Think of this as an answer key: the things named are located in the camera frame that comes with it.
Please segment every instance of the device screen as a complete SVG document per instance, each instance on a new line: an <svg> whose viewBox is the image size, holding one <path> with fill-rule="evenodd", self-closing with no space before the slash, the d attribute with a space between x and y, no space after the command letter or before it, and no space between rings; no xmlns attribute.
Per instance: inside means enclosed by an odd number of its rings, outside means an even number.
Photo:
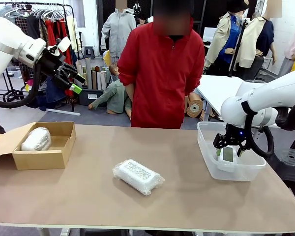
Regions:
<svg viewBox="0 0 295 236"><path fill-rule="evenodd" d="M233 162L233 149L231 147L223 148L223 160Z"/></svg>

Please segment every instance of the gray hoodie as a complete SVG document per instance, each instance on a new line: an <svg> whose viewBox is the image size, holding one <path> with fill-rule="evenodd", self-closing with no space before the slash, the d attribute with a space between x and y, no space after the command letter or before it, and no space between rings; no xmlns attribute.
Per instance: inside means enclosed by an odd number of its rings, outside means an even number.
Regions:
<svg viewBox="0 0 295 236"><path fill-rule="evenodd" d="M120 13L118 9L112 13L102 29L101 50L106 50L105 39L109 36L109 51L111 57L120 57L130 32L136 28L136 20L133 16L134 10L125 9Z"/></svg>

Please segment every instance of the mannequin hand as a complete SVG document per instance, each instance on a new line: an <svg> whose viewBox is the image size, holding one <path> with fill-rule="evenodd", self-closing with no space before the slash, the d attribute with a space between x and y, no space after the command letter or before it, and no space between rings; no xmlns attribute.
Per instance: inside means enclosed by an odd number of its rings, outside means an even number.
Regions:
<svg viewBox="0 0 295 236"><path fill-rule="evenodd" d="M227 48L227 49L225 49L225 54L231 54L231 55L233 55L233 54L235 54L235 49L233 49L233 48Z"/></svg>
<svg viewBox="0 0 295 236"><path fill-rule="evenodd" d="M272 59L273 59L272 65L274 65L276 63L276 54L272 55Z"/></svg>
<svg viewBox="0 0 295 236"><path fill-rule="evenodd" d="M264 53L257 49L256 56L262 57L263 55L264 55Z"/></svg>

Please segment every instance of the open cardboard box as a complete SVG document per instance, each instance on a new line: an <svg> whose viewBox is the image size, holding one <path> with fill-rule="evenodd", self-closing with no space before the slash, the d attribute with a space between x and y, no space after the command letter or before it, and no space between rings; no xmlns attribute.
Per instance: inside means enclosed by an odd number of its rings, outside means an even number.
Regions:
<svg viewBox="0 0 295 236"><path fill-rule="evenodd" d="M45 127L51 134L46 151L21 151L21 144L35 128ZM74 122L34 122L0 134L0 155L11 153L18 170L64 169L76 139Z"/></svg>

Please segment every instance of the brown table surface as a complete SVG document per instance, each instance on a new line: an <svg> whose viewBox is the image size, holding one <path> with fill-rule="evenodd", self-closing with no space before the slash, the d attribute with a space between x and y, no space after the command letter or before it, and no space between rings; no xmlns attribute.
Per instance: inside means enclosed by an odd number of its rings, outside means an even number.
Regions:
<svg viewBox="0 0 295 236"><path fill-rule="evenodd" d="M213 179L195 130L76 125L65 170L17 171L0 157L0 224L28 227L295 232L295 197L267 166L252 182ZM165 183L144 196L113 177L132 158Z"/></svg>

